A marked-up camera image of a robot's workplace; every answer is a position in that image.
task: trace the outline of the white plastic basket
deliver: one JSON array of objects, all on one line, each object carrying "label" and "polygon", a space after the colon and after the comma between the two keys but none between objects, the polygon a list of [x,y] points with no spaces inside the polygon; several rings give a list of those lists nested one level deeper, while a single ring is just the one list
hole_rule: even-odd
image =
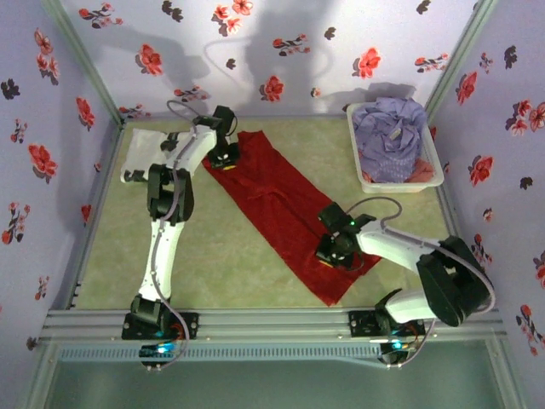
[{"label": "white plastic basket", "polygon": [[363,102],[358,104],[351,104],[347,108],[348,116],[348,128],[350,129],[350,139],[352,141],[352,150],[354,153],[354,162],[356,164],[356,171],[358,172],[358,179],[361,183],[361,187],[366,193],[416,193],[425,189],[426,187],[440,186],[445,180],[445,175],[441,169],[441,163],[433,144],[432,134],[429,132],[429,128],[426,126],[424,129],[424,135],[422,135],[422,153],[420,158],[427,161],[433,166],[433,177],[430,181],[425,182],[407,182],[407,183],[370,183],[364,179],[361,171],[361,165],[359,163],[358,146],[356,143],[356,136],[354,134],[354,125],[352,121],[353,112],[359,107],[372,107],[373,102]]}]

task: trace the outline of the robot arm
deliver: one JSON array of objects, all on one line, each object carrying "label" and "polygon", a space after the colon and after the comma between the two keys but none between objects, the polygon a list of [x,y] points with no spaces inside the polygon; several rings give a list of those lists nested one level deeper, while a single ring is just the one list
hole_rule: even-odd
[{"label": "robot arm", "polygon": [[354,220],[336,203],[318,218],[330,232],[316,251],[321,261],[349,268],[354,255],[363,252],[395,262],[420,277],[422,289],[394,291],[376,305],[377,318],[385,328],[427,319],[459,326],[491,296],[489,288],[473,272],[477,269],[482,273],[480,265],[457,237],[423,239],[384,228],[372,216]]},{"label": "robot arm", "polygon": [[[212,117],[195,118],[196,132],[176,143],[165,164],[150,167],[147,209],[152,218],[152,240],[146,273],[130,313],[125,316],[122,339],[172,337],[171,317],[163,299],[170,300],[170,278],[178,239],[193,212],[192,176],[207,156],[214,168],[234,166],[239,158],[238,144],[227,140],[233,119],[234,114],[227,107],[217,107]],[[169,184],[175,185],[174,191],[164,188]]]}]

